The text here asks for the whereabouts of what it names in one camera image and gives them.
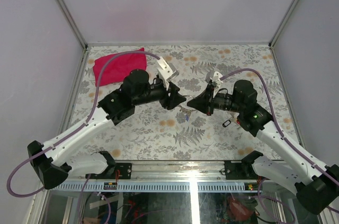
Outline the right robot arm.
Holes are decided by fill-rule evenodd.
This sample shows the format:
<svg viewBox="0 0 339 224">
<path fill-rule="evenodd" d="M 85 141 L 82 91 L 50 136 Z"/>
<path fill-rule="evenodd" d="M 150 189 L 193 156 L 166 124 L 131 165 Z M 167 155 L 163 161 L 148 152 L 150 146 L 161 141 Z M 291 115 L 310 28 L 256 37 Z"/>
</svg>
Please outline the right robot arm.
<svg viewBox="0 0 339 224">
<path fill-rule="evenodd" d="M 231 94 L 215 93 L 215 83 L 188 101 L 188 106 L 206 115 L 214 110 L 238 113 L 237 123 L 266 143 L 286 163 L 273 164 L 262 154 L 241 166 L 246 178 L 268 178 L 291 193 L 310 213 L 320 214 L 338 197 L 338 165 L 328 166 L 292 140 L 274 123 L 273 116 L 257 102 L 257 91 L 248 80 L 238 80 Z"/>
</svg>

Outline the large metal keyring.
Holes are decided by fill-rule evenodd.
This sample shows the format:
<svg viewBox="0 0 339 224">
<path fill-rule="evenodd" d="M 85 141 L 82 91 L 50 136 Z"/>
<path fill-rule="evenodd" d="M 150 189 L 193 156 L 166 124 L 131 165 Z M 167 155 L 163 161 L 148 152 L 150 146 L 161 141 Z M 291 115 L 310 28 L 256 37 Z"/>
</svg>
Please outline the large metal keyring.
<svg viewBox="0 0 339 224">
<path fill-rule="evenodd" d="M 191 100 L 193 99 L 194 97 L 193 96 L 190 96 L 190 95 L 185 95 L 184 96 L 186 98 L 186 100 Z M 186 106 L 186 102 L 185 103 L 182 103 L 179 105 L 179 108 L 180 108 L 180 112 L 184 113 L 184 115 L 188 115 L 190 117 L 190 115 L 193 113 L 193 112 L 196 112 L 195 109 L 190 109 L 188 106 Z"/>
</svg>

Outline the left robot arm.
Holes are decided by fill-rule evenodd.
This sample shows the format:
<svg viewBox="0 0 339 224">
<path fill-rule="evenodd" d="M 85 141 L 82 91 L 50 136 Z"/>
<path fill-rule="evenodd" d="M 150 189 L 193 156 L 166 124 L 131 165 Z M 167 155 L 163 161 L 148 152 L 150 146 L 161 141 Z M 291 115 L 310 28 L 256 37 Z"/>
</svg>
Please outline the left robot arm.
<svg viewBox="0 0 339 224">
<path fill-rule="evenodd" d="M 75 157 L 75 152 L 110 126 L 132 116 L 138 105 L 159 102 L 163 108 L 172 110 L 185 102 L 179 87 L 171 81 L 177 75 L 177 71 L 169 68 L 158 70 L 150 83 L 146 71 L 135 69 L 118 89 L 99 101 L 87 118 L 42 144 L 38 141 L 30 143 L 30 163 L 43 187 L 50 190 L 66 179 L 78 176 L 116 178 L 117 164 L 108 151 L 80 157 Z"/>
</svg>

